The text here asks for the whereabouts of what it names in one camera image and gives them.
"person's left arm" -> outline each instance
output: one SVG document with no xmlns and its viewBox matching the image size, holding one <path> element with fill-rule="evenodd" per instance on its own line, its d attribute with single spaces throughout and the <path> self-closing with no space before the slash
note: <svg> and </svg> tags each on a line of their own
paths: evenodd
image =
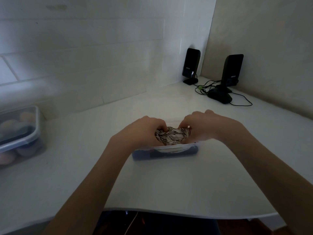
<svg viewBox="0 0 313 235">
<path fill-rule="evenodd" d="M 129 155 L 139 148 L 163 146 L 154 136 L 157 129 L 167 131 L 166 123 L 161 119 L 145 116 L 112 136 L 95 166 L 42 235 L 92 234 Z"/>
</svg>

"hand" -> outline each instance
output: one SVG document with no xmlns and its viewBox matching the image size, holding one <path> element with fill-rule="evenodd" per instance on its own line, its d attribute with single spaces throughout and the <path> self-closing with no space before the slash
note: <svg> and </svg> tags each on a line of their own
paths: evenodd
<svg viewBox="0 0 313 235">
<path fill-rule="evenodd" d="M 131 146 L 133 150 L 164 146 L 164 144 L 159 142 L 154 135 L 157 129 L 162 129 L 167 132 L 165 121 L 144 116 L 126 126 L 111 139 L 119 144 Z"/>
<path fill-rule="evenodd" d="M 244 128 L 240 122 L 215 114 L 212 110 L 206 110 L 205 113 L 195 111 L 191 115 L 187 115 L 180 123 L 179 128 L 188 126 L 190 126 L 190 136 L 182 143 L 194 143 L 210 138 L 223 141 L 225 134 L 231 129 Z"/>
</svg>

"person's left hand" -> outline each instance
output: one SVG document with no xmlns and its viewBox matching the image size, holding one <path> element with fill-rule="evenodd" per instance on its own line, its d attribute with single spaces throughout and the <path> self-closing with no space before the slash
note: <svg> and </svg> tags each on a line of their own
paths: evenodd
<svg viewBox="0 0 313 235">
<path fill-rule="evenodd" d="M 111 140 L 120 145 L 131 146 L 133 150 L 164 146 L 154 135 L 157 129 L 167 132 L 165 121 L 144 116 L 112 136 Z"/>
</svg>

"table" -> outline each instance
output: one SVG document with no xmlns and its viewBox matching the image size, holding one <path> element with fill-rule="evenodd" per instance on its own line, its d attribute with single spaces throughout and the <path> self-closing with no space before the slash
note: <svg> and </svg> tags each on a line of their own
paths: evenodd
<svg viewBox="0 0 313 235">
<path fill-rule="evenodd" d="M 144 115 L 179 121 L 193 111 L 211 109 L 239 120 L 313 183 L 313 121 L 246 94 L 253 106 L 223 105 L 194 89 L 176 83 L 46 122 L 48 149 L 0 171 L 0 234 L 53 217 L 109 138 Z M 233 104 L 246 103 L 242 96 L 232 97 Z M 233 153 L 213 139 L 202 142 L 195 156 L 148 161 L 129 157 L 104 209 L 225 219 L 276 214 Z"/>
</svg>

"person's right arm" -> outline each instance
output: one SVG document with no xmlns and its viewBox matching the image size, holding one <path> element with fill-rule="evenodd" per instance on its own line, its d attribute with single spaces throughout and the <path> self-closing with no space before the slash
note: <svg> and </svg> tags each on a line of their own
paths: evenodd
<svg viewBox="0 0 313 235">
<path fill-rule="evenodd" d="M 196 111 L 179 128 L 190 126 L 183 143 L 210 138 L 223 142 L 238 158 L 269 202 L 295 234 L 313 234 L 313 185 L 263 146 L 240 122 Z"/>
</svg>

